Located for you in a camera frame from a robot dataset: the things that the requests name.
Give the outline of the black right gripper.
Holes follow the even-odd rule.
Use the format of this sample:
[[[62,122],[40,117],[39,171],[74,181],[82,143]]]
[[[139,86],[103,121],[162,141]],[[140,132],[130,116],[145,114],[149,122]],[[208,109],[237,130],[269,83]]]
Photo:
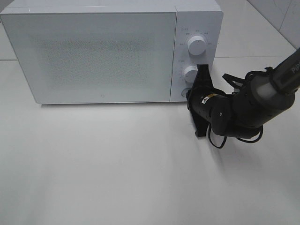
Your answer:
[[[187,108],[191,113],[196,137],[205,137],[208,127],[224,130],[226,94],[213,87],[208,64],[197,64],[197,74],[191,90],[187,93]]]

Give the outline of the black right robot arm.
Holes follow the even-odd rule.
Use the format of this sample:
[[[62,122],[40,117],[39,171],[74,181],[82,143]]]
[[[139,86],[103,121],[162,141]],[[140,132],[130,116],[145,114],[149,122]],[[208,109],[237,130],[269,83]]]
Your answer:
[[[296,50],[277,67],[250,71],[245,78],[224,74],[234,87],[226,94],[213,86],[208,65],[197,65],[197,75],[187,92],[196,135],[207,129],[224,137],[250,139],[263,132],[263,125],[289,109],[300,87],[300,52]]]

